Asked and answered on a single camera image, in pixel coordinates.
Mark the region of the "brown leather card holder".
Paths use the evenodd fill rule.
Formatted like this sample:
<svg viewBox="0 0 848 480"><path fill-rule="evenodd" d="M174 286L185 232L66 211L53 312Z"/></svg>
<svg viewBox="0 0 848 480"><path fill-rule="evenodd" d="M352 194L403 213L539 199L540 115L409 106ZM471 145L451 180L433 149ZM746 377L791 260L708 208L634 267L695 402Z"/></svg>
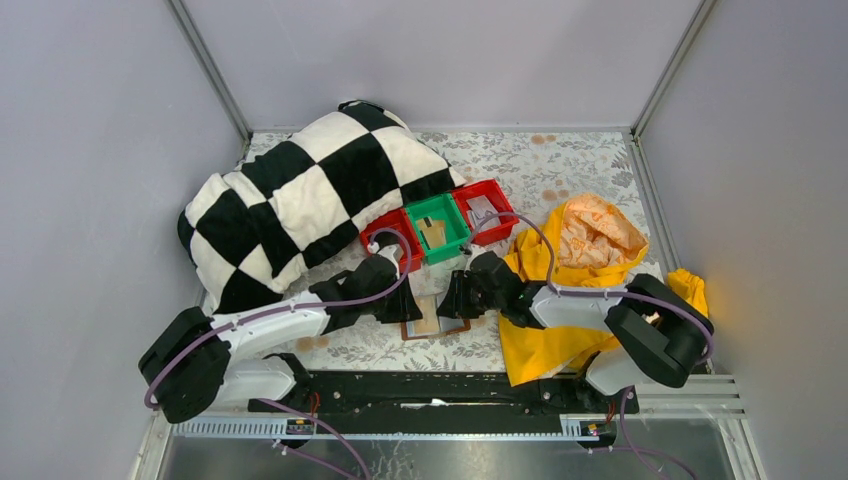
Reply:
<svg viewBox="0 0 848 480"><path fill-rule="evenodd" d="M437 308L445 298L445 293L415 298L422 318L402 324L401 337L404 341L438 338L445 335L465 332L471 329L467 319L439 316Z"/></svg>

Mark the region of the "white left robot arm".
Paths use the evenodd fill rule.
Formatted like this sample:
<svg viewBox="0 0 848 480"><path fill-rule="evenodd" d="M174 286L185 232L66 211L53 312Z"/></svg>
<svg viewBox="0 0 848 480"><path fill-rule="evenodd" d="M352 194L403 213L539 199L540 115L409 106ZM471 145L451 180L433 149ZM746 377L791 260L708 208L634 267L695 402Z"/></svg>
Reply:
<svg viewBox="0 0 848 480"><path fill-rule="evenodd" d="M259 353L385 314L408 285L409 268L395 253L389 247L353 271L263 307L211 316L198 306L183 310L139 360L145 406L178 424L211 407L285 397L296 384L293 367Z"/></svg>

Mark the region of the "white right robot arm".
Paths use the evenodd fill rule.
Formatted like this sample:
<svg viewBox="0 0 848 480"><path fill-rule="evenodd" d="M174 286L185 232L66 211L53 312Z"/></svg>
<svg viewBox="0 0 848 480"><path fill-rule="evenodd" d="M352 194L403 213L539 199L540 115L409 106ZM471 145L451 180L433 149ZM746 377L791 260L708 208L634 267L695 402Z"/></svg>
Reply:
<svg viewBox="0 0 848 480"><path fill-rule="evenodd" d="M566 287L523 280L503 258L476 245L464 255L466 266L452 272L438 315L496 311L519 328L610 334L618 347L597 354L584 375L605 396L646 383L681 388L712 351L711 322L652 275L614 287Z"/></svg>

